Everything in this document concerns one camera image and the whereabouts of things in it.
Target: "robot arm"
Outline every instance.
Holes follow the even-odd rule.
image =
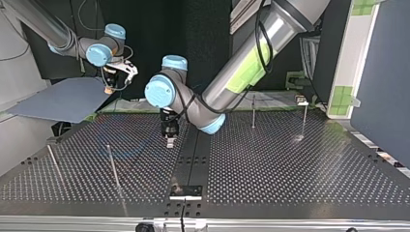
[[[126,39],[126,30],[122,26],[107,24],[104,36],[99,40],[79,38],[38,0],[3,0],[3,3],[8,11],[45,39],[54,53],[77,59],[81,57],[96,67],[109,66],[123,71],[129,75],[125,86],[137,74],[136,67],[122,59]]]
[[[264,26],[271,41],[270,51],[265,37],[260,36],[260,48],[265,62],[273,57],[298,34],[313,28],[330,0],[273,0]],[[265,75],[258,56],[257,43],[251,34],[239,50],[222,68],[201,96],[185,85],[187,60],[180,56],[166,56],[162,71],[147,84],[145,96],[158,108],[171,108],[185,114],[200,130],[213,134],[225,120],[226,108],[248,86],[255,85]]]

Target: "metal plate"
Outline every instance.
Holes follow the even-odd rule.
[[[410,180],[319,111],[230,114],[199,134],[190,185],[198,218],[410,220]]]
[[[181,120],[175,148],[166,149],[160,127],[158,114],[99,116],[53,146],[59,165],[43,151],[2,177],[0,214],[178,217],[181,209],[170,204],[170,185],[180,179],[173,174],[180,155],[193,154],[183,146],[191,130]]]

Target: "gray panel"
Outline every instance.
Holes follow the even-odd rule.
[[[380,5],[371,37],[352,126],[406,166],[410,166],[410,1]]]
[[[310,111],[230,114],[215,136],[200,133],[190,185],[198,218],[410,220],[410,179],[366,145]]]
[[[80,123],[94,113],[109,95],[101,80],[79,77],[63,80],[8,109],[11,114]]]
[[[180,202],[169,202],[168,195],[171,180],[188,182],[189,173],[174,169],[180,155],[193,154],[196,133],[189,129],[181,120],[175,148],[166,149],[158,114],[101,115],[53,146],[58,166],[43,150],[1,177],[0,215],[178,217]]]

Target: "black cable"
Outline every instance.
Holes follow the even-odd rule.
[[[319,94],[318,94],[317,91],[316,91],[316,88],[314,88],[313,80],[311,79],[311,76],[310,76],[310,74],[309,74],[309,72],[308,72],[308,63],[307,63],[307,59],[305,59],[305,49],[304,49],[303,46],[301,46],[301,48],[302,48],[302,60],[304,61],[304,66],[305,66],[305,69],[307,70],[307,79],[310,81],[310,85],[311,85],[311,88],[312,88],[313,91],[314,91],[314,94],[317,96],[317,98],[319,99],[319,101],[322,103],[323,107],[325,107],[326,111],[328,111],[328,106],[327,106],[327,104],[325,104],[325,102],[320,98]]]
[[[87,29],[87,30],[89,30],[89,31],[103,31],[104,29],[89,28],[89,27],[86,26],[86,25],[84,24],[84,22],[82,21],[82,19],[81,19],[81,10],[82,10],[82,7],[84,7],[84,4],[85,4],[86,2],[87,2],[87,0],[84,0],[84,1],[81,3],[81,5],[79,5],[78,12],[77,12],[77,16],[78,16],[79,23],[81,24],[82,27],[84,27],[85,29]]]
[[[10,61],[10,60],[14,60],[14,59],[16,59],[16,58],[19,58],[19,57],[25,55],[25,54],[27,53],[28,49],[30,48],[30,44],[29,44],[29,43],[27,42],[27,40],[18,32],[18,30],[15,28],[15,26],[12,24],[12,22],[9,20],[9,18],[6,16],[6,14],[4,14],[3,11],[1,11],[1,13],[2,13],[3,17],[5,17],[5,19],[6,19],[7,22],[9,23],[9,25],[13,28],[13,30],[18,34],[18,36],[19,36],[22,40],[24,40],[24,41],[27,43],[27,46],[26,46],[26,48],[24,49],[24,51],[21,52],[20,54],[18,54],[18,55],[16,55],[16,56],[13,56],[13,57],[5,58],[5,59],[0,59],[0,62],[1,62],[1,61]]]
[[[168,74],[163,73],[163,72],[158,72],[158,73],[154,74],[154,76],[155,76],[155,75],[158,75],[158,74],[167,77],[167,78],[171,81],[172,85],[173,85],[173,86],[175,87],[175,89],[177,90],[178,96],[180,97],[181,104],[182,104],[182,106],[183,106],[183,110],[181,111],[181,113],[179,113],[179,114],[178,114],[177,116],[175,116],[174,118],[169,119],[169,120],[167,120],[167,121],[165,121],[165,122],[173,121],[173,120],[175,120],[175,119],[177,119],[177,118],[182,117],[184,114],[186,114],[188,108],[187,108],[187,105],[185,104],[185,101],[184,101],[184,98],[183,98],[183,96],[182,96],[181,90],[178,88],[178,85],[176,85],[175,81],[174,81]],[[190,119],[189,119],[189,117],[188,117],[188,114],[186,115],[186,117],[187,117],[187,122],[189,123],[189,122],[190,122]]]
[[[180,217],[180,221],[181,221],[181,231],[182,231],[182,232],[185,232],[185,224],[184,224],[185,203],[186,203],[186,202],[184,202],[184,207],[182,208],[182,213],[181,213],[181,217]]]
[[[0,59],[0,62],[1,61],[10,61],[10,60],[14,60],[14,59],[17,59],[17,58],[21,57],[21,56],[25,55],[25,53],[27,53],[28,48],[30,48],[29,44],[26,46],[25,50],[21,54],[18,54],[16,56],[9,57],[9,58],[6,58],[6,59]]]
[[[264,4],[265,4],[265,0],[262,0],[260,5],[259,5],[259,9],[256,12],[255,39],[256,39],[256,47],[257,47],[257,53],[258,53],[258,56],[259,56],[260,63],[262,65],[262,68],[265,71],[265,73],[269,74],[273,70],[273,59],[274,59],[274,57],[273,57],[274,54],[273,53],[274,53],[274,50],[273,50],[272,42],[269,39],[268,33],[266,32],[265,25],[260,20]],[[261,48],[261,44],[260,44],[259,29],[262,32],[263,37],[265,38],[266,43],[268,44],[268,47],[269,47],[269,59],[268,59],[267,64],[265,63],[265,59],[263,57],[263,52],[262,52],[262,48]]]
[[[239,104],[241,104],[241,102],[244,100],[244,98],[247,96],[249,90],[251,89],[250,86],[248,86],[247,90],[245,91],[245,93],[242,95],[242,97],[238,100],[238,102],[228,110],[228,113],[232,113],[238,106]]]

